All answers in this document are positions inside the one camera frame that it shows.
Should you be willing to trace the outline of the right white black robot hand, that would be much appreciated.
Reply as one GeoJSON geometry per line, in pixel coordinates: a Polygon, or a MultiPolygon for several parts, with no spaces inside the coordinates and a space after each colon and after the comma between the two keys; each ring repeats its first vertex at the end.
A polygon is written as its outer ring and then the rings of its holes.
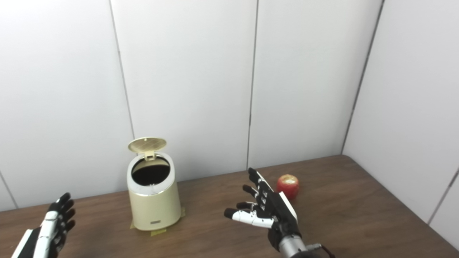
{"type": "Polygon", "coordinates": [[[297,215],[284,193],[275,192],[266,179],[254,168],[248,168],[249,180],[254,187],[243,185],[254,201],[236,204],[236,209],[225,209],[223,215],[231,220],[268,229],[271,246],[280,251],[281,241],[285,237],[301,237],[297,215]]]}

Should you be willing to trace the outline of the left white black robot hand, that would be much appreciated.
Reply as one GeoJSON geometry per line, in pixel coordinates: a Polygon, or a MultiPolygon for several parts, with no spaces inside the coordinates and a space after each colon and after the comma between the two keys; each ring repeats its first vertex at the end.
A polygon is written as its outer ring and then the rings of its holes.
{"type": "Polygon", "coordinates": [[[57,258],[62,251],[67,235],[75,227],[74,200],[69,192],[64,193],[50,204],[41,225],[27,229],[15,251],[13,258],[57,258]]]}

